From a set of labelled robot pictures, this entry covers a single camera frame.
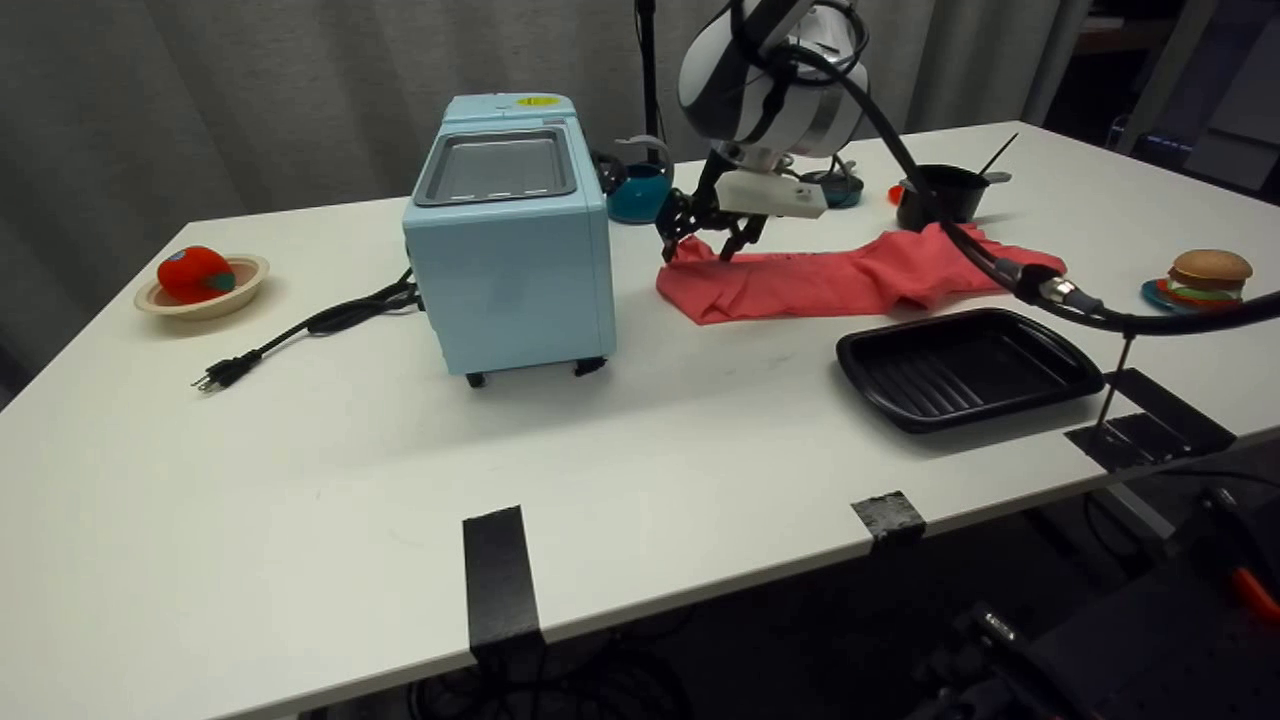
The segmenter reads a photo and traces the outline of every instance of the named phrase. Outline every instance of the red cloth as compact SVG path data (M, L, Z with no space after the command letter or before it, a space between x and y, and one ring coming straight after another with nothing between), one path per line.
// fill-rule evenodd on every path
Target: red cloth
M1066 272L1059 258L1000 245L973 225L965 229L993 255ZM886 232L847 252L742 252L731 263L721 263L690 236L658 270L658 292L699 325L781 315L876 315L902 300L928 309L951 293L995 290L998 286L937 224L922 233Z

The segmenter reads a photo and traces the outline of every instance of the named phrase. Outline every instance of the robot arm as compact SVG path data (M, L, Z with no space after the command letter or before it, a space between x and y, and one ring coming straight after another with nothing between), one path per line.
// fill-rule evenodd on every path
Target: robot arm
M867 69L858 63L865 38L845 0L731 0L703 28L685 54L677 91L712 152L694 193L673 188L658 213L666 260L698 229L727 229L721 260L728 260L759 240L768 215L815 218L826 210L820 190L781 170L791 154L837 152L861 110L838 83L772 51L805 47L865 87Z

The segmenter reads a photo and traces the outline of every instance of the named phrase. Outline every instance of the floor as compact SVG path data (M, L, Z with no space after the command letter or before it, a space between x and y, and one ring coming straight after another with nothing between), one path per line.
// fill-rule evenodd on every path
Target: floor
M1198 469L1230 469L1280 479L1280 442L1238 451ZM1178 521L1199 479L1152 477L1133 483ZM1265 486L1231 484L1244 502L1271 497ZM1064 556L1025 515L1012 515L699 605L680 632L652 644L678 674L696 717L740 720L901 717L919 701L913 666L951 620L984 600L1032 635L1123 584L1124 574L1089 534L1082 500L1042 507L1079 548ZM1124 538L1098 520L1103 539ZM637 624L658 633L684 611ZM556 661L572 662L582 647L557 646ZM329 719L408 719L404 688L330 708ZM548 707L540 717L575 717ZM517 707L512 717L526 717ZM585 717L596 715L588 712Z

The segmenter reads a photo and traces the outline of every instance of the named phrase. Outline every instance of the black plastic tray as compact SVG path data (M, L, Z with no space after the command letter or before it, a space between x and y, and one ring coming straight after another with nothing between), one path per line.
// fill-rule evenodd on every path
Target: black plastic tray
M1018 313L969 310L849 334L845 375L909 433L931 433L1102 389L1102 373L1062 336Z

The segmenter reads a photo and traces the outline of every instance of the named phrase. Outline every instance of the black cup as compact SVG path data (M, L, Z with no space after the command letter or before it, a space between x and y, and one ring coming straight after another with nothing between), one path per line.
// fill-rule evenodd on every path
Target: black cup
M938 202L955 223L968 223L978 214L978 202L991 182L973 170L955 165L920 165L924 179L929 181ZM924 209L920 195L910 187L902 188L902 199L897 204L897 224L902 229L920 232L924 225L937 222L932 213Z

